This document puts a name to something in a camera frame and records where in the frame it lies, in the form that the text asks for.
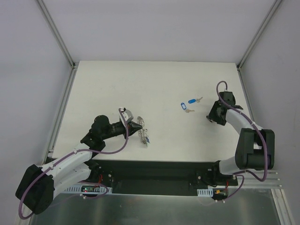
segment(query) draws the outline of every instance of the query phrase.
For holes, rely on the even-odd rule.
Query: key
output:
[[[186,109],[186,113],[195,112],[195,110]]]
[[[194,98],[193,98],[193,99],[189,100],[188,103],[190,103],[190,104],[192,104],[192,103],[194,103],[194,102],[198,102],[198,103],[199,103],[200,100],[201,100],[202,98],[203,98],[203,97],[197,98],[197,99],[194,99]]]
[[[196,102],[200,102],[202,98],[203,98],[203,97],[197,98],[197,99],[196,99]]]

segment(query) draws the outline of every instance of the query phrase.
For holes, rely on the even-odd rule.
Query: metal spring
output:
[[[140,117],[140,116],[138,116],[137,118],[136,118],[136,122],[139,124],[139,125],[141,125],[142,127],[144,127],[145,126],[145,122],[144,122],[144,119],[142,118],[142,117]],[[138,134],[139,134],[139,136],[141,137],[141,143],[143,143],[143,144],[147,144],[148,142],[149,142],[149,140],[148,140],[148,135],[147,135],[147,129],[140,129],[139,131],[138,131]]]

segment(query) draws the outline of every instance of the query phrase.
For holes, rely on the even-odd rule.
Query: aluminum frame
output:
[[[256,34],[254,35],[250,45],[248,46],[247,50],[245,51],[240,63],[237,66],[238,72],[239,72],[239,77],[240,77],[240,82],[245,94],[245,98],[246,98],[246,103],[248,105],[249,108],[249,112],[250,112],[250,116],[252,119],[253,118],[253,113],[252,113],[252,107],[251,107],[251,103],[249,101],[248,98],[248,94],[247,94],[247,90],[245,88],[243,79],[242,79],[242,75],[240,73],[240,69],[241,67],[244,65],[245,61],[247,60],[249,54],[252,52],[255,44],[257,43],[257,41],[259,40],[260,36],[262,35],[263,31],[266,29],[266,27],[268,26],[269,22],[271,21],[271,19],[273,18],[274,14],[277,12],[277,10],[279,9],[279,6],[281,5],[283,0],[275,0],[273,5],[271,6],[269,12],[267,13],[264,21],[262,22],[261,26],[259,27],[258,31],[256,32]],[[63,54],[65,55],[66,59],[68,60],[72,71],[69,75],[66,87],[64,89],[64,94],[62,97],[62,100],[60,102],[60,106],[59,106],[59,110],[57,113],[57,116],[55,118],[55,123],[54,126],[52,128],[52,133],[51,136],[49,138],[48,144],[46,146],[45,149],[45,160],[47,159],[47,157],[51,157],[51,151],[53,151],[53,148],[55,146],[56,143],[56,139],[59,133],[59,129],[60,129],[60,125],[63,119],[63,115],[68,103],[68,98],[72,89],[72,85],[73,85],[73,81],[75,79],[75,74],[77,71],[77,66],[78,64],[75,64],[62,37],[60,36],[60,33],[49,13],[49,10],[47,9],[45,3],[43,0],[36,0],[38,6],[40,7],[41,12],[43,13],[44,19],[46,20],[46,22],[49,25],[50,30],[52,31],[53,36],[55,37],[55,39],[57,40],[58,45],[60,46]],[[272,174],[271,179],[273,179],[273,181],[271,181],[271,183],[268,183],[267,185],[262,185],[263,183],[260,182],[254,182],[251,181],[251,178],[248,178],[248,176],[246,176],[246,181],[245,181],[245,185],[248,188],[267,188],[267,189],[271,189],[272,190],[272,194],[273,194],[273,198],[274,198],[274,202],[277,208],[277,213],[280,217],[280,222],[284,225],[288,225],[288,224],[295,224],[292,215],[290,213],[290,208],[288,207],[287,201],[286,201],[286,197],[284,194],[284,190],[282,190],[282,185],[280,183],[280,178],[278,177],[278,172],[275,172],[275,174]]]

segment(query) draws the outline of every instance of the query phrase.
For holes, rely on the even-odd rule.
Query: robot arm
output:
[[[35,214],[45,211],[53,199],[67,189],[69,186],[82,180],[94,181],[98,177],[99,165],[91,160],[96,153],[105,147],[105,139],[124,135],[127,140],[136,131],[142,129],[132,121],[133,116],[129,110],[120,111],[120,122],[110,124],[109,119],[104,116],[97,116],[88,134],[80,141],[72,152],[42,166],[31,165],[25,172],[22,181],[16,191],[18,199],[24,198],[24,193],[32,182],[41,174],[33,186],[27,190],[23,203]]]
[[[252,124],[242,115],[239,105],[235,105],[232,92],[219,93],[220,97],[233,109],[229,109],[221,100],[214,103],[207,119],[220,125],[230,123],[240,135],[235,156],[218,161],[218,172],[223,175],[233,175],[246,169],[263,170],[265,165],[262,141]],[[275,135],[272,130],[255,125],[261,132],[267,147],[268,169],[274,166]]]

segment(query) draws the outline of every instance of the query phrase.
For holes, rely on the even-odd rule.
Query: white wall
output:
[[[238,63],[274,0],[45,0],[80,60]]]
[[[255,119],[276,135],[275,167],[300,224],[300,1],[285,0],[242,68]]]
[[[0,1],[0,218],[15,222],[15,191],[41,163],[70,67],[33,0]]]

